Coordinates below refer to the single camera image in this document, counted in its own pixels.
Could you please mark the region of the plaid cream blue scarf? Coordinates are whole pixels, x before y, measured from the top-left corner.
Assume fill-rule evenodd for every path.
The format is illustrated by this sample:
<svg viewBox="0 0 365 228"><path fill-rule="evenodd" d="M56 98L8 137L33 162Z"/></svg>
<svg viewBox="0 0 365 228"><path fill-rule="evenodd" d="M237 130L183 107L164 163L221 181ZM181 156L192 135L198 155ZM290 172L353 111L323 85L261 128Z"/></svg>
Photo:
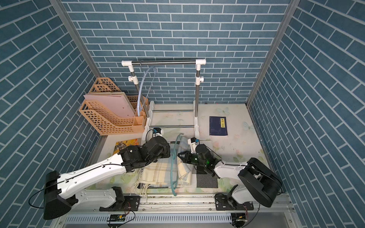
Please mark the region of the plaid cream blue scarf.
<svg viewBox="0 0 365 228"><path fill-rule="evenodd" d="M187 140L188 139L186 137L182 136L179 143L178 153L186 151L191 152ZM158 189L167 188L171 190L170 166L171 156L166 159L159 159L157 162L153 162L152 164L142 168L138 172L138 179L132 187L132 193L145 195L147 193L147 189L150 187ZM182 181L178 188L190 186L192 184L194 166L183 163L180 158L178 158L178 166L180 180Z"/></svg>

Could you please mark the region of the light blue plastic hanger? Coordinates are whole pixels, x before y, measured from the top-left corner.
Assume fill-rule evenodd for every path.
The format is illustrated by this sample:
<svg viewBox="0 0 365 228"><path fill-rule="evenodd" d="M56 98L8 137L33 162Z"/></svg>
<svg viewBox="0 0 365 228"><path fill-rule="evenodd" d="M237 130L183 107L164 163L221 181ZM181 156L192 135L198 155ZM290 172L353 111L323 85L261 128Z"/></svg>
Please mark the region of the light blue plastic hanger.
<svg viewBox="0 0 365 228"><path fill-rule="evenodd" d="M148 115L148 108L146 107L146 98L144 98L144 91L147 91L147 96L152 88L153 81L158 73L158 70L155 66L151 66L144 71L141 82L139 83L139 92L137 97L137 115L142 116L142 111ZM150 78L152 80L151 85L148 89L145 89L147 86L147 79Z"/></svg>

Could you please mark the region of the teal plastic hanger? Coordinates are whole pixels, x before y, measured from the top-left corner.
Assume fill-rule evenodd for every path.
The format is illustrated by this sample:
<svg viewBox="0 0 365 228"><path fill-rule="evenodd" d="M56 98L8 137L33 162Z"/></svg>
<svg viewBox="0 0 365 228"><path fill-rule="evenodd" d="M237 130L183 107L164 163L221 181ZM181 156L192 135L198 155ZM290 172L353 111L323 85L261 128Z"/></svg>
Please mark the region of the teal plastic hanger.
<svg viewBox="0 0 365 228"><path fill-rule="evenodd" d="M170 166L170 183L171 183L171 190L173 196L177 196L177 188L181 185L181 180L179 176L179 166L178 166L178 149L179 143L181 141L183 134L178 134L175 141L173 141L172 153L171 153L171 166Z"/></svg>

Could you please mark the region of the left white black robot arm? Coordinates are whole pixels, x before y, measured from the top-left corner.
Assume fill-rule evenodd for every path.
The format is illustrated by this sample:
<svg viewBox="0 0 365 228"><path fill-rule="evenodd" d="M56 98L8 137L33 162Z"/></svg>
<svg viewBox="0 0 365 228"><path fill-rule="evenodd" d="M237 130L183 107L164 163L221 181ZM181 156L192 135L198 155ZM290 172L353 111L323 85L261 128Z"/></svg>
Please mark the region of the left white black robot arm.
<svg viewBox="0 0 365 228"><path fill-rule="evenodd" d="M131 173L170 157L170 145L162 136L155 136L143 145L131 145L111 157L80 170L46 175L43 218L59 218L73 209L99 211L129 210L120 187L87 192L87 187L116 175Z"/></svg>

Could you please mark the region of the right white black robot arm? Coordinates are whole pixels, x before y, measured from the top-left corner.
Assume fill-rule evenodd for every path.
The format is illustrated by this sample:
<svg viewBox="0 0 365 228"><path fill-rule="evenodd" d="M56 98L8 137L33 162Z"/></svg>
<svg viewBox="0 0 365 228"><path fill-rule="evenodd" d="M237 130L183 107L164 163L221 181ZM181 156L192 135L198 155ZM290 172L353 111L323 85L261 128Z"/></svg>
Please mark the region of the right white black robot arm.
<svg viewBox="0 0 365 228"><path fill-rule="evenodd" d="M228 163L214 157L212 152L206 145L194 143L190 151L179 152L177 156L183 163L196 166L212 177L241 181L228 194L216 194L218 211L250 210L245 205L250 201L270 208L282 193L281 179L257 158L250 158L243 163Z"/></svg>

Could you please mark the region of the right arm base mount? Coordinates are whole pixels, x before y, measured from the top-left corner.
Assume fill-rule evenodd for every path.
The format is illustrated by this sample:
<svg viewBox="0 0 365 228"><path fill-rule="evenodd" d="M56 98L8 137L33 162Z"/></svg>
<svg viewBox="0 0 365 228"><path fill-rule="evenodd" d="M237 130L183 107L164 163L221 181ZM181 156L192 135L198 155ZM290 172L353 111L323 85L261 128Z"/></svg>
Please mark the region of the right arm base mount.
<svg viewBox="0 0 365 228"><path fill-rule="evenodd" d="M237 185L237 184L234 185L228 194L223 194L223 193L215 194L214 200L215 200L215 208L217 211L242 211L242 210L252 211L252 210L254 210L252 201L246 201L243 203L239 203L233 198L233 192L237 188L239 188L239 190L241 190L242 186Z"/></svg>

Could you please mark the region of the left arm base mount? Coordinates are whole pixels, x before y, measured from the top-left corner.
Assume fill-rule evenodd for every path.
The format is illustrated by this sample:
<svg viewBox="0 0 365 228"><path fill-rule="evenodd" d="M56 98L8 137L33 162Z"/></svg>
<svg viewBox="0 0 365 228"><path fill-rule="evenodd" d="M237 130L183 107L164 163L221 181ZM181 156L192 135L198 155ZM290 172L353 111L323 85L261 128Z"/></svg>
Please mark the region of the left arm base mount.
<svg viewBox="0 0 365 228"><path fill-rule="evenodd" d="M113 204L109 207L100 207L99 211L138 211L141 197L139 195L125 196L121 187L112 187L116 194Z"/></svg>

